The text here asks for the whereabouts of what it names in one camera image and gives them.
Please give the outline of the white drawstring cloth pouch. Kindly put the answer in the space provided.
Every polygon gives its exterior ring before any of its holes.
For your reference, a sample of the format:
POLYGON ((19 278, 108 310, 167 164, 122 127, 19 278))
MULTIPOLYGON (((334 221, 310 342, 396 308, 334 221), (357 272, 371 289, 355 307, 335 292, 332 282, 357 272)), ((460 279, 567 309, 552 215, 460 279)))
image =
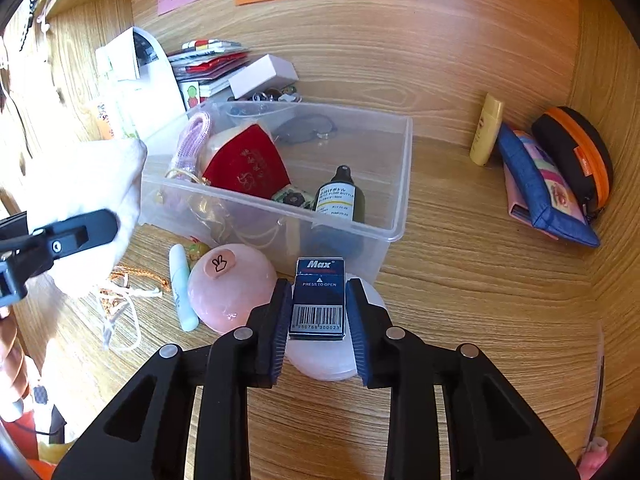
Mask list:
POLYGON ((139 219, 147 154, 145 144, 135 138, 82 141, 47 148, 27 165, 25 191, 18 202, 32 230, 100 209, 114 212, 118 220, 110 244, 52 266, 48 274, 64 294, 94 292, 125 255, 139 219))

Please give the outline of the teal white lotion tube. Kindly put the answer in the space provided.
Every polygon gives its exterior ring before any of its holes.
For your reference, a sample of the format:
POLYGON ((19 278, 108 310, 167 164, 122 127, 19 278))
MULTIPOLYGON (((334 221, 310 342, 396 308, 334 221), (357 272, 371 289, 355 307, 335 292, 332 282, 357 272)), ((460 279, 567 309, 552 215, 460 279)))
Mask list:
POLYGON ((186 332, 192 332, 200 324, 200 319, 191 307, 188 295, 188 283, 190 269, 186 252, 180 244, 171 246, 168 254, 169 279, 174 297, 174 304, 177 318, 181 329, 186 332))

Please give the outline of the pale pink round lid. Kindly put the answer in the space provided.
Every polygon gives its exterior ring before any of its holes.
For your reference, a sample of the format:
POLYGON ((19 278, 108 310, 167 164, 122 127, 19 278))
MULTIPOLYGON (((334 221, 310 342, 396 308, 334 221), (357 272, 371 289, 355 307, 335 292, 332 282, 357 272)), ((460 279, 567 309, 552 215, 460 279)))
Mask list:
MULTIPOLYGON (((288 333, 285 346, 285 356, 304 375, 321 380, 322 382, 339 382, 357 374, 354 349, 352 348, 352 334, 350 333, 347 314, 347 284, 354 279, 359 282, 364 296, 369 304, 385 307, 382 296, 363 278, 345 271, 345 336, 342 340, 297 340, 288 333)), ((292 307, 288 315, 288 329, 292 307)))

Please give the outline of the blue Max staples box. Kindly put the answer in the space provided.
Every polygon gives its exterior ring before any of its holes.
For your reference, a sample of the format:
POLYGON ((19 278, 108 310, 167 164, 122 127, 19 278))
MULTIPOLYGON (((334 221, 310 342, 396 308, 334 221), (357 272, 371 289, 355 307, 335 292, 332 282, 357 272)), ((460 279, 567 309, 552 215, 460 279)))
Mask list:
POLYGON ((297 340, 342 340, 345 336, 343 258, 305 257, 296 263, 288 333, 297 340))

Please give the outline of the green yellow charm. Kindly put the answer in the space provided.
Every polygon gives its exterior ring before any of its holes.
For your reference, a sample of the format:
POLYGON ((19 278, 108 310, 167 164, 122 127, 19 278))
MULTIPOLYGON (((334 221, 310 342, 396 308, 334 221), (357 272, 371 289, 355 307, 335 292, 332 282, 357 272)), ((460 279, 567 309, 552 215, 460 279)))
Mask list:
POLYGON ((202 242, 192 242, 186 246, 186 260, 188 260, 189 269, 192 270, 203 256, 210 251, 210 247, 202 242))

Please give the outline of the white folded paper sheet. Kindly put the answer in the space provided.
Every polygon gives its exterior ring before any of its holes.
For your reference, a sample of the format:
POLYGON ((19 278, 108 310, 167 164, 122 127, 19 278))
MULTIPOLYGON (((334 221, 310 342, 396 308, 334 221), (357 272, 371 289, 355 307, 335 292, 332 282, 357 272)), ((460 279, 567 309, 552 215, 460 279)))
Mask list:
POLYGON ((130 27, 97 48, 96 72, 116 138, 144 140, 186 112, 164 49, 142 28, 130 27))

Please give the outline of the pink round macaron case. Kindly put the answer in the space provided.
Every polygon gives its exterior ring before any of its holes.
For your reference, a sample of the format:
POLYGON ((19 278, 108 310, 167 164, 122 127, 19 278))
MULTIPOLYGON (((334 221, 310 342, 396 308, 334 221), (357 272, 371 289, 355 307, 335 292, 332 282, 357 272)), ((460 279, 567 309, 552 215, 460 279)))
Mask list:
POLYGON ((195 263, 188 297, 198 318, 222 335, 244 326, 251 310, 268 304, 277 279, 274 266, 258 249, 222 245, 195 263))

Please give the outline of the red fabric pouch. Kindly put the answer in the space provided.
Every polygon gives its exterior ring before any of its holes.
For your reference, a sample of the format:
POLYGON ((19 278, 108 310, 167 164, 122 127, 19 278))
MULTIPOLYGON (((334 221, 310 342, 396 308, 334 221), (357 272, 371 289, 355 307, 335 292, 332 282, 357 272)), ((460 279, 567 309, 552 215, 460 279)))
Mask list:
POLYGON ((214 188, 270 200, 291 183, 270 133, 256 122, 214 134, 201 155, 202 177, 214 188))

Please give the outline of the stack of cards and booklets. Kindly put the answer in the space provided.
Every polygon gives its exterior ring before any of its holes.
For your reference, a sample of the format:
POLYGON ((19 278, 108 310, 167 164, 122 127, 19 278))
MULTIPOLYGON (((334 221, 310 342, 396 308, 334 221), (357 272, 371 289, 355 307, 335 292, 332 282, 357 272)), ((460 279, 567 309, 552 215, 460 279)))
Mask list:
POLYGON ((229 88, 229 78, 243 68, 250 49, 240 42, 199 39, 168 55, 187 110, 229 88))

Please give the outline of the pink wallet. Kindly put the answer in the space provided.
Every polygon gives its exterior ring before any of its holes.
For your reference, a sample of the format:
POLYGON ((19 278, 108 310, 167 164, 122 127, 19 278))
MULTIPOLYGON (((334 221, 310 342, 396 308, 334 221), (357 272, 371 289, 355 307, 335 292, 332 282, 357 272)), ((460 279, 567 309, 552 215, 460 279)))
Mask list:
POLYGON ((506 184, 506 202, 508 203, 506 209, 508 210, 509 216, 528 226, 534 226, 532 220, 530 220, 530 213, 525 197, 516 184, 507 164, 503 164, 503 171, 504 183, 506 184))

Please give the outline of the blue fabric pouch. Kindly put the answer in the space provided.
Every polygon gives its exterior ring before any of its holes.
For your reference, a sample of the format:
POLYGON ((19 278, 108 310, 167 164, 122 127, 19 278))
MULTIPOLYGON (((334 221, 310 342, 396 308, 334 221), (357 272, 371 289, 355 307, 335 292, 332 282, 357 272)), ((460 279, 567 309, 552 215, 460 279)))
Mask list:
POLYGON ((530 134, 503 122, 497 146, 535 229, 587 247, 600 246, 599 237, 588 224, 570 186, 530 134))

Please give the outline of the clear plastic storage bin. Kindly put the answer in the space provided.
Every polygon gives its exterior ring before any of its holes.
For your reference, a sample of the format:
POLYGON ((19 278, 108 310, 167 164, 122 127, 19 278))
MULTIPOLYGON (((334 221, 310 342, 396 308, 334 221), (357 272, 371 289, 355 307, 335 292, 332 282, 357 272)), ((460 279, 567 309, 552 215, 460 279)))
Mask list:
POLYGON ((242 243, 261 250, 278 271, 292 273, 300 257, 341 257, 368 281, 380 272, 390 244, 405 233, 413 121, 377 110, 314 103, 207 101, 146 139, 140 223, 209 246, 242 243), (269 134, 288 175, 280 200, 250 185, 266 172, 253 145, 253 167, 240 188, 216 185, 204 162, 232 134, 258 125, 269 134), (208 146, 195 170, 172 168, 180 142, 204 132, 208 146), (315 211, 322 185, 346 166, 363 194, 363 218, 346 220, 315 211))

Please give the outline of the dark dropper bottle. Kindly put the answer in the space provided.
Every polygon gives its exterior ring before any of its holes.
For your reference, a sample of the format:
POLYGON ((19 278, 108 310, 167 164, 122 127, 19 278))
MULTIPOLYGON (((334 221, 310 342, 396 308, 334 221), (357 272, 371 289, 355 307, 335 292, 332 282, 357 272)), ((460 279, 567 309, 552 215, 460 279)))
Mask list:
POLYGON ((314 211, 344 220, 364 222, 366 199, 361 188, 352 180, 349 166, 338 166, 333 178, 318 188, 314 211))

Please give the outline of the black orange round case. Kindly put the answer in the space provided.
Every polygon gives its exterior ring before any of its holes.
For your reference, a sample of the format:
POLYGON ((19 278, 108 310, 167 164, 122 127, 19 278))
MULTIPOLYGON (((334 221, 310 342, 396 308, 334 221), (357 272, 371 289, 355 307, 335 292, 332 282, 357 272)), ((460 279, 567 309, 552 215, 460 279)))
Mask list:
POLYGON ((589 222, 597 218, 611 196, 614 168, 596 127, 577 110, 555 106, 533 122, 532 133, 570 186, 582 214, 589 222))

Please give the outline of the yellow sunscreen bottle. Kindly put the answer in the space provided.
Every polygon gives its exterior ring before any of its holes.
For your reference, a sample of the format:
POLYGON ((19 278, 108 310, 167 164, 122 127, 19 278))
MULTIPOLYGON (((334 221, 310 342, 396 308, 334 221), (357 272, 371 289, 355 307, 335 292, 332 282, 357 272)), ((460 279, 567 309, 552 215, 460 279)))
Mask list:
POLYGON ((487 93, 474 138, 470 148, 470 159, 477 166, 485 166, 494 149, 502 124, 504 102, 487 93))

